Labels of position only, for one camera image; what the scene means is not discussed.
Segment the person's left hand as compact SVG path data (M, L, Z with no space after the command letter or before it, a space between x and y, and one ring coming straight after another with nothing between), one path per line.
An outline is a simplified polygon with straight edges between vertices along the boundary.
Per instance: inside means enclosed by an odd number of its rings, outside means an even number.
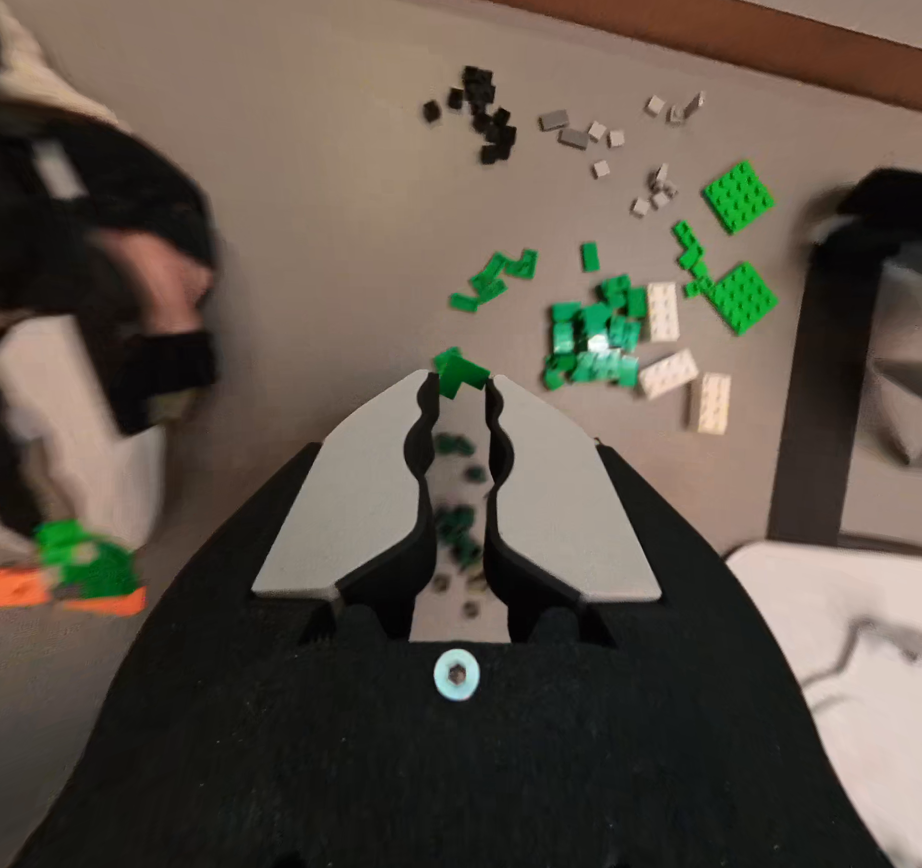
M131 281L145 333L153 336L202 332L200 303L213 272L171 242L144 231L100 229L94 241Z

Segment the square bright green lego plate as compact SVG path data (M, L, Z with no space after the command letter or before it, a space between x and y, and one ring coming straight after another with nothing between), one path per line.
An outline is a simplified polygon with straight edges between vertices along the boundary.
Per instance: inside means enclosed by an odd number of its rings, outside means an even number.
M701 195L720 226L735 236L775 207L776 201L744 159L705 185Z
M759 324L778 304L775 292L748 261L739 263L719 281L703 284L702 294L737 337Z

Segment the orange brick separator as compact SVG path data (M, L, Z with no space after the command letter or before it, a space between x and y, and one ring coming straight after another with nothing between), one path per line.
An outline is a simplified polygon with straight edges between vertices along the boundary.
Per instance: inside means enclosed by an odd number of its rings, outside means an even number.
M38 568L2 567L2 608L45 605L57 605L67 611L91 615L131 617L146 609L146 587L139 587L122 596L84 599L52 588L49 579Z

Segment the brown wooden trim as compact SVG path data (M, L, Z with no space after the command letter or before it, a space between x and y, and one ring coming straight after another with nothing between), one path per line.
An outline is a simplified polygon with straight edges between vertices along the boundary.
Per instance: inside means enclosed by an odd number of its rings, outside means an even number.
M485 0L706 60L921 111L921 50L746 0Z

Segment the black chair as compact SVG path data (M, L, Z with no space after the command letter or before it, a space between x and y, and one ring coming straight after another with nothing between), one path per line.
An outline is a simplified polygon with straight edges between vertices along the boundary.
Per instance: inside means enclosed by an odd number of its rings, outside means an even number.
M837 202L844 219L812 243L767 535L840 544L852 451L885 270L920 278L921 175L874 169Z

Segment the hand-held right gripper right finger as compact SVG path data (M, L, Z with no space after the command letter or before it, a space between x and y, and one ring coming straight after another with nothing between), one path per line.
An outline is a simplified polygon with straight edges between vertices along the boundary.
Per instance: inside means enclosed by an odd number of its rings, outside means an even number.
M662 589L598 447L565 413L492 378L511 469L497 479L501 547L583 603L655 602Z

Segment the white lego brick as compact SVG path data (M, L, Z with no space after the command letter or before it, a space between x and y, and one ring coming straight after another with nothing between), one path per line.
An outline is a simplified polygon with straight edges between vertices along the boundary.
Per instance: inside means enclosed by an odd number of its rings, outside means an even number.
M638 372L638 386L649 401L694 382L700 370L688 348L663 357Z
M678 292L675 283L646 286L646 335L651 343L676 343L680 338Z
M689 429L702 435L723 436L728 430L732 376L705 372L693 383Z

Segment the pile of dark green lego pieces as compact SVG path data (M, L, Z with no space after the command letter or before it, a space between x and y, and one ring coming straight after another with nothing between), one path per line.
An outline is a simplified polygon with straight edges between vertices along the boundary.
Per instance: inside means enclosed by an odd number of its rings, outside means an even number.
M490 596L483 566L483 515L490 473L467 434L436 432L433 447L430 484L436 567L429 589L447 611L472 624L481 618Z

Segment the pile of bright green lego bricks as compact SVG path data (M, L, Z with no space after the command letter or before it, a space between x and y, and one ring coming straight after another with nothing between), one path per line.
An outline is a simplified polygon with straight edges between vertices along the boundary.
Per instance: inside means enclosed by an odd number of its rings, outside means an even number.
M546 390L590 383L638 386L636 349L648 315L646 289L621 274L602 280L595 294L592 303L562 301L549 307Z

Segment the scattered grey lego pieces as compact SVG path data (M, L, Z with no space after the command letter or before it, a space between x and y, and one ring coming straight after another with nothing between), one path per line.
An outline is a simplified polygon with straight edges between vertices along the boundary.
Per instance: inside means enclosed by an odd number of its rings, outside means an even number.
M644 104L643 113L652 121L662 121L668 127L679 128L695 117L705 103L705 91L698 91L684 105L668 104L662 97L652 95ZM578 130L570 124L569 114L563 109L541 115L538 127L543 133L555 133L560 145L579 151L598 147L601 153L611 156L627 145L624 129L612 129L593 121L587 129ZM669 178L668 163L650 171L645 186L645 194L634 198L629 209L631 216L637 219L651 211L660 211L678 194L677 186Z

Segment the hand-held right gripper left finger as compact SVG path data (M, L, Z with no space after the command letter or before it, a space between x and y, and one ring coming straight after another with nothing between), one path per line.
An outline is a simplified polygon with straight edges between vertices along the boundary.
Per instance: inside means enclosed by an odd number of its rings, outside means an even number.
M260 598L346 599L421 533L439 380L418 369L348 415L327 436L252 585Z

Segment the scattered bright green lego plates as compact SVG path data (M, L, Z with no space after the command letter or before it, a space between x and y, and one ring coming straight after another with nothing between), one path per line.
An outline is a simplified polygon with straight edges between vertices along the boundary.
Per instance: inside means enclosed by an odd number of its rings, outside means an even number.
M484 268L469 278L470 292L451 294L448 307L462 313L476 313L481 306L508 290L508 279L531 281L536 275L538 260L539 253L534 249L525 249L517 259L495 252Z

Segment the person's left forearm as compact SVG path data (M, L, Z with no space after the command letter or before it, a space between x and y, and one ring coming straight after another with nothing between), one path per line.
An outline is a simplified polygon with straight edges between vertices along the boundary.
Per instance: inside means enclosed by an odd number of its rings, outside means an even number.
M1 3L1 98L57 110L131 130L104 104L79 93L52 68L40 44L4 2Z

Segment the green lego assembly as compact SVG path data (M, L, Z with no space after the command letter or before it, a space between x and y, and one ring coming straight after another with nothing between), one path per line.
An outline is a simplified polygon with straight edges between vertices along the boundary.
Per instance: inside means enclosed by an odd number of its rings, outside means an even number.
M43 523L34 538L42 578L55 596L82 601L116 599L141 586L133 552L86 530L75 519Z

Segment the pile of black lego pieces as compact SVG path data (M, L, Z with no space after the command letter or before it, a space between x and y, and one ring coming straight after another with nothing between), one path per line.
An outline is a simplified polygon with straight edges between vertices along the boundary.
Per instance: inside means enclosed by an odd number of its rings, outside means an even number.
M517 141L512 113L497 104L496 95L492 70L465 65L456 84L441 97L427 98L419 105L419 117L430 129L451 118L465 118L478 139L478 164L492 168L509 161Z

